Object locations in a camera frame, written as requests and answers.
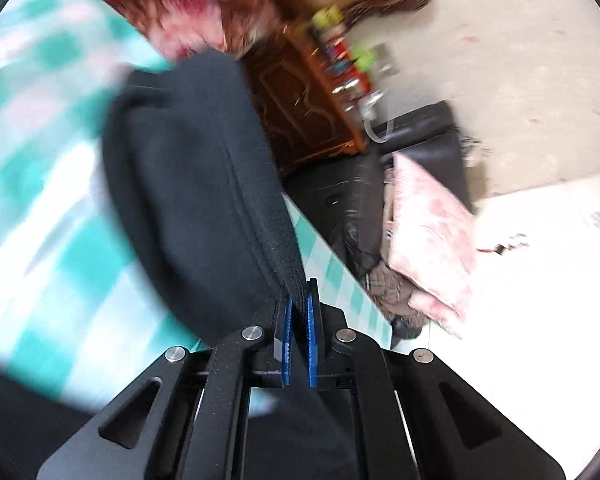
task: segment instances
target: silver screw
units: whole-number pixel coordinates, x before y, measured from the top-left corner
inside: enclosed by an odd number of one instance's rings
[[[413,351],[413,358],[425,365],[433,361],[433,354],[426,348],[418,348]]]
[[[256,339],[260,339],[262,337],[263,333],[264,332],[259,326],[251,325],[242,331],[242,337],[247,341],[256,341]]]
[[[180,361],[185,355],[187,355],[187,351],[182,346],[172,346],[171,348],[167,348],[164,358],[170,363],[175,363]]]
[[[343,343],[351,343],[356,338],[356,333],[350,328],[341,328],[336,332],[336,338]]]

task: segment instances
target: tiled floor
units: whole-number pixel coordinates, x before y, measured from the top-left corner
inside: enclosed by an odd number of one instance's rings
[[[549,452],[574,479],[600,447],[600,175],[479,204],[480,254],[463,340],[431,326],[425,347]]]

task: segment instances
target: brown cloth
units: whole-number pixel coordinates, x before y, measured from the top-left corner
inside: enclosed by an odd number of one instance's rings
[[[401,316],[412,328],[420,328],[428,323],[429,318],[409,306],[411,294],[418,287],[409,278],[391,269],[386,263],[394,228],[394,194],[394,170],[389,169],[384,174],[384,211],[382,213],[384,232],[380,249],[382,258],[365,277],[363,285],[389,322],[393,321],[396,316]]]

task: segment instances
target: wooden cabinet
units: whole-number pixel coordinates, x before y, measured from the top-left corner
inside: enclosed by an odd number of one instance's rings
[[[312,160],[365,150],[364,133],[333,95],[326,61],[301,27],[280,28],[242,62],[283,176]]]

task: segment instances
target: pink floral pillow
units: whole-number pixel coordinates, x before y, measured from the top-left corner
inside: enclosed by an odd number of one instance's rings
[[[442,304],[423,296],[410,301],[412,308],[424,314],[427,310],[435,313],[427,315],[448,332],[460,335],[457,327],[465,318],[472,296],[474,218],[448,189],[401,153],[394,154],[394,175],[389,266]]]

